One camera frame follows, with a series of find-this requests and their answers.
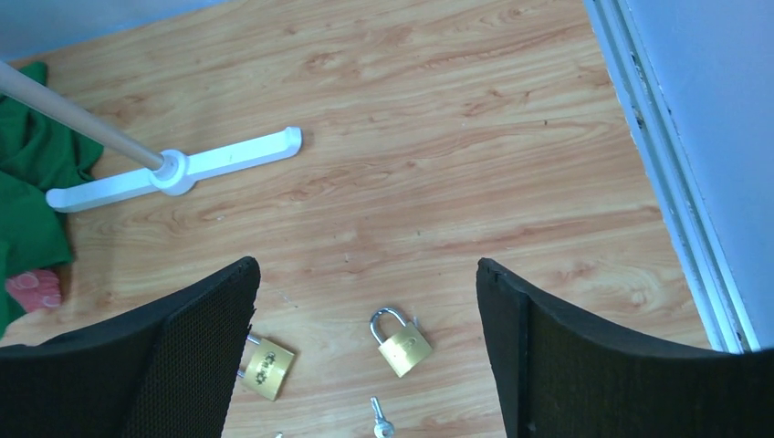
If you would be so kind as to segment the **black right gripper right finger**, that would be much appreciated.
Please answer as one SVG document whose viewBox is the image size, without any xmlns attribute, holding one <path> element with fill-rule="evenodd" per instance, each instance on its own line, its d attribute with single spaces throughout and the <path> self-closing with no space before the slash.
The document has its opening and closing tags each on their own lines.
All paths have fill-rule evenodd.
<svg viewBox="0 0 774 438">
<path fill-rule="evenodd" d="M 770 437 L 773 353 L 732 354 L 601 318 L 483 258 L 476 297 L 510 437 Z"/>
</svg>

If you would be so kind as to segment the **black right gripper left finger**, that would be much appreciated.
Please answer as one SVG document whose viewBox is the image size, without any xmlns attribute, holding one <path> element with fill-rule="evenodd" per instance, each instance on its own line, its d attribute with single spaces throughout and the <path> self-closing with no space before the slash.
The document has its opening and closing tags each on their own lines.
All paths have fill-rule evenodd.
<svg viewBox="0 0 774 438">
<path fill-rule="evenodd" d="M 4 437 L 218 437 L 260 268 L 243 257 L 168 296 L 1 350 Z"/>
</svg>

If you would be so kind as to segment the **brass padlock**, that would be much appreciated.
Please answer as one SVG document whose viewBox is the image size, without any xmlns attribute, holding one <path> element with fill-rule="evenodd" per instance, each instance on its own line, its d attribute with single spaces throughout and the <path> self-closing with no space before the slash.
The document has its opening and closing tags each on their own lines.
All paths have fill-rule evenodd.
<svg viewBox="0 0 774 438">
<path fill-rule="evenodd" d="M 381 316 L 391 315 L 401 328 L 389 338 L 381 332 Z M 413 322 L 407 321 L 395 308 L 380 308 L 370 319 L 370 331 L 378 343 L 378 351 L 390 365 L 398 378 L 404 377 L 416 365 L 425 360 L 433 348 Z"/>
<path fill-rule="evenodd" d="M 247 364 L 237 370 L 237 377 L 247 388 L 274 402 L 281 393 L 296 353 L 253 334 L 246 337 L 246 346 L 251 355 Z"/>
</svg>

